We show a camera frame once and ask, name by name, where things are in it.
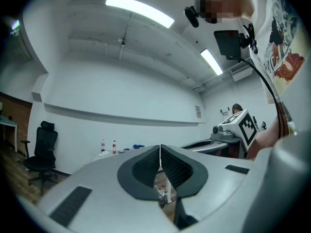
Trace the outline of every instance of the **office chair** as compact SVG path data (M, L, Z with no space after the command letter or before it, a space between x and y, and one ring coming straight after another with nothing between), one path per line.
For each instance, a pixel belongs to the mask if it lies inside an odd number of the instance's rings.
M31 185L31 181L41 180L41 191L40 195L43 194L43 185L45 181L55 183L50 177L54 176L57 179L56 174L51 173L51 169L55 168L55 157L53 151L55 150L54 145L57 139L58 133L54 131L54 124L46 121L41 122L41 127L37 128L37 138L35 143L35 156L29 158L28 143L30 141L22 140L25 144L27 159L24 160L23 164L29 170L38 172L39 176L28 180L28 185Z

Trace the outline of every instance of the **ceiling light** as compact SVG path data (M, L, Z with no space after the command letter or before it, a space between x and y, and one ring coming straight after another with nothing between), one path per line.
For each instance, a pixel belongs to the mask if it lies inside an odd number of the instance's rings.
M166 28L169 28L174 23L174 19L170 18L168 15L145 3L136 0L106 0L106 5L130 10L135 13L141 14L162 24Z
M11 28L12 28L12 30L15 30L18 26L19 26L19 20L16 20L16 21L12 24Z
M201 52L201 55L203 58L207 61L207 63L213 68L213 70L216 72L217 75L223 74L222 69L218 65L217 61L214 59L213 55L205 49Z

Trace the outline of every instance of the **brick wall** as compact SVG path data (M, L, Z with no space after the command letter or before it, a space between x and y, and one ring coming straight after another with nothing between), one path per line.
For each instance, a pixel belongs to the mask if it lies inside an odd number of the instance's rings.
M12 121L17 123L17 149L26 153L25 145L21 140L27 139L28 122L32 104L22 100L15 99L0 92L0 102L3 103L2 115L5 117L12 116ZM0 125L1 139L3 126ZM14 145L14 128L5 126L5 138Z

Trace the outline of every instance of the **white t-shirt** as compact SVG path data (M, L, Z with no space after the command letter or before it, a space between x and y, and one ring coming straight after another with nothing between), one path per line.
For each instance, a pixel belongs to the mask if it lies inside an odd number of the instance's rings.
M311 46L309 34L287 0L252 2L258 54L250 49L250 56L280 102L282 93L306 61ZM274 103L266 85L262 85L267 102Z

